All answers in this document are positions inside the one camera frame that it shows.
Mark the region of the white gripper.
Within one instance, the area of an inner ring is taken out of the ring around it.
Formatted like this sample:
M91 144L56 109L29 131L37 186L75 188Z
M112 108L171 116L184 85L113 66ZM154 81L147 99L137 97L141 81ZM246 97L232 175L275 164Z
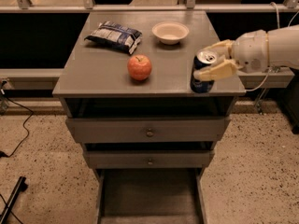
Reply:
M243 72L263 72L268 66L268 40L264 30L245 33L235 41L226 39L204 48L207 60L225 59L214 65L195 70L193 77L200 81L220 80L233 76L238 65Z

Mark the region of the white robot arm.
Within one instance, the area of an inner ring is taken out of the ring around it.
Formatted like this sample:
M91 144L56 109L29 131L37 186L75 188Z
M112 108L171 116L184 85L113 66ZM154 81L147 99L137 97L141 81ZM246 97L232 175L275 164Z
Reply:
M245 33L236 40L223 40L197 53L206 67L193 72L200 81L227 78L242 70L263 72L271 66L299 68L299 25L266 32Z

